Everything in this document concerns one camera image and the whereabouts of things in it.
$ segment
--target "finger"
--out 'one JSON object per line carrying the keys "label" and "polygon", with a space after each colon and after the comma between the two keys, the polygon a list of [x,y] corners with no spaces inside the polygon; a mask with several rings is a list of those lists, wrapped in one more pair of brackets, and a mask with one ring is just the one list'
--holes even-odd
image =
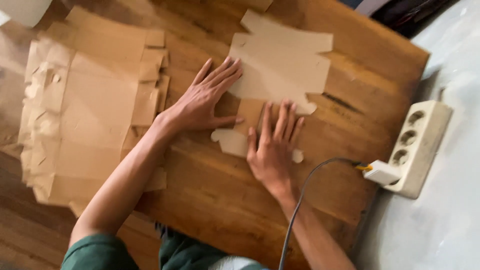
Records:
{"label": "finger", "polygon": [[219,85],[217,85],[217,94],[218,98],[225,94],[225,92],[242,76],[243,69],[239,68],[237,71],[227,79],[223,80]]}
{"label": "finger", "polygon": [[273,139],[283,140],[283,134],[285,133],[285,127],[288,123],[288,111],[290,108],[290,100],[284,99],[280,105],[280,112],[278,113],[278,121],[275,125],[275,131],[273,133]]}
{"label": "finger", "polygon": [[253,127],[250,127],[248,130],[248,152],[247,152],[247,160],[252,160],[257,154],[257,133]]}
{"label": "finger", "polygon": [[290,138],[290,144],[295,147],[297,145],[297,141],[299,138],[300,130],[303,127],[303,123],[305,122],[304,117],[300,117],[298,119],[297,124],[295,125],[295,129],[293,130],[292,137]]}
{"label": "finger", "polygon": [[241,68],[241,60],[240,58],[237,58],[231,66],[229,66],[226,70],[222,71],[222,73],[217,75],[217,77],[213,78],[210,81],[210,84],[212,86],[217,86],[219,83],[232,76],[239,68]]}
{"label": "finger", "polygon": [[207,62],[205,62],[204,66],[198,72],[198,74],[195,77],[195,79],[193,80],[192,84],[197,85],[197,84],[201,83],[204,80],[205,76],[207,75],[207,72],[208,72],[208,70],[210,69],[211,66],[212,66],[212,59],[209,58],[207,60]]}
{"label": "finger", "polygon": [[225,58],[225,61],[223,61],[223,63],[219,67],[217,67],[214,71],[212,71],[202,82],[208,83],[211,80],[213,80],[213,78],[217,77],[220,73],[222,73],[224,70],[228,68],[231,61],[232,61],[232,58],[230,56],[227,56],[227,58]]}
{"label": "finger", "polygon": [[243,117],[232,115],[232,116],[224,116],[224,117],[215,117],[212,121],[212,128],[218,128],[221,126],[233,124],[233,123],[241,123],[245,119]]}
{"label": "finger", "polygon": [[260,135],[260,140],[265,141],[272,137],[272,126],[270,124],[270,114],[272,113],[272,103],[267,102],[264,109],[264,119],[262,122],[262,134]]}
{"label": "finger", "polygon": [[292,136],[293,127],[295,126],[295,110],[297,109],[297,104],[293,103],[290,106],[290,111],[288,112],[288,122],[287,127],[285,128],[285,133],[283,134],[283,140],[288,142]]}

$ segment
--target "hand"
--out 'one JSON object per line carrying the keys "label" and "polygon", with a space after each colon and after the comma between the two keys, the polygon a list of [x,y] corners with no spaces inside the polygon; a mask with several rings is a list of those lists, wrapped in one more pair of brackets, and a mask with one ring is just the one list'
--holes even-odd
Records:
{"label": "hand", "polygon": [[172,115],[172,121],[179,131],[214,129],[243,121],[241,117],[235,115],[214,116],[214,108],[220,97],[243,73],[240,59],[236,59],[233,64],[231,62],[230,57],[225,58],[217,69],[206,76],[212,65],[212,59],[207,60],[185,94],[165,111]]}
{"label": "hand", "polygon": [[290,168],[292,151],[295,148],[304,118],[295,123],[296,104],[284,100],[280,106],[279,118],[272,134],[271,122],[272,103],[265,106],[262,124],[262,134],[257,148],[255,129],[249,129],[247,161],[253,172],[265,188],[279,199],[291,191]]}

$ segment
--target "person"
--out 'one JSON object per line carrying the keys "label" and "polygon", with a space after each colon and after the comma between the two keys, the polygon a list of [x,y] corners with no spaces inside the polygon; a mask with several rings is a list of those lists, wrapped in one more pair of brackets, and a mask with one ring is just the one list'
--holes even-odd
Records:
{"label": "person", "polygon": [[[138,269],[125,244],[115,235],[133,211],[157,157],[179,133],[214,129],[240,123],[240,116],[215,117],[214,107],[220,97],[243,72],[241,60],[227,57],[214,71],[209,59],[192,85],[173,106],[159,114],[138,144],[122,160],[92,198],[72,230],[63,270]],[[299,192],[290,176],[292,150],[304,118],[295,120],[296,104],[284,100],[272,130],[271,103],[265,106],[263,127],[257,142],[251,127],[247,161],[253,175],[278,201],[287,219],[298,202]],[[162,227],[159,264],[162,270],[260,270],[258,262],[228,256],[223,251]],[[355,269],[343,250],[317,220],[312,207],[303,202],[293,225],[293,232],[310,267],[314,270]]]}

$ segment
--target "concrete floor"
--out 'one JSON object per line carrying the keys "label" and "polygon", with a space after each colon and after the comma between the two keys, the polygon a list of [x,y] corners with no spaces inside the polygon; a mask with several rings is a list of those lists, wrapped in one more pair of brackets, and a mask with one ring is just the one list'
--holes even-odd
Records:
{"label": "concrete floor", "polygon": [[360,270],[477,269],[480,1],[458,1],[412,42],[432,53],[417,99],[455,111],[420,197],[382,192],[354,258]]}

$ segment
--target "power strip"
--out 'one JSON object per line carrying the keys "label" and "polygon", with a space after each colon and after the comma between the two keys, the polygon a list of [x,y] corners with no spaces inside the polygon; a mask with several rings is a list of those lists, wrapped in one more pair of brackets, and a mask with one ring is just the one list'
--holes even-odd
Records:
{"label": "power strip", "polygon": [[416,199],[435,158],[452,115],[452,108],[434,101],[410,107],[388,164],[398,168],[401,177],[384,189]]}

